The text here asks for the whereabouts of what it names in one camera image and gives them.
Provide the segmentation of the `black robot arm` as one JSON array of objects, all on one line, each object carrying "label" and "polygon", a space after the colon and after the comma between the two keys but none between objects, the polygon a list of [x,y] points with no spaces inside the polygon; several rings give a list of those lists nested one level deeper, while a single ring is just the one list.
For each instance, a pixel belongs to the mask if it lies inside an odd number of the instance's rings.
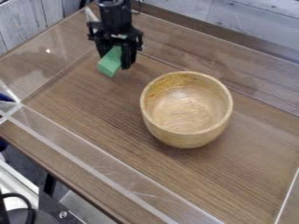
[{"label": "black robot arm", "polygon": [[109,75],[127,70],[143,51],[144,33],[132,25],[131,0],[97,0],[100,20],[88,21],[88,39],[96,44],[99,67]]}]

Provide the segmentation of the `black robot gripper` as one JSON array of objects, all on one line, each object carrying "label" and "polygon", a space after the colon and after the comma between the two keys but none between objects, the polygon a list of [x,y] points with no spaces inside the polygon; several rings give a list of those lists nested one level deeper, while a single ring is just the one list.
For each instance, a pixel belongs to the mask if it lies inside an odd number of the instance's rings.
[{"label": "black robot gripper", "polygon": [[104,57],[113,45],[121,45],[121,69],[136,62],[136,51],[143,48],[143,32],[132,26],[131,3],[97,3],[100,20],[87,22],[88,39],[96,43]]}]

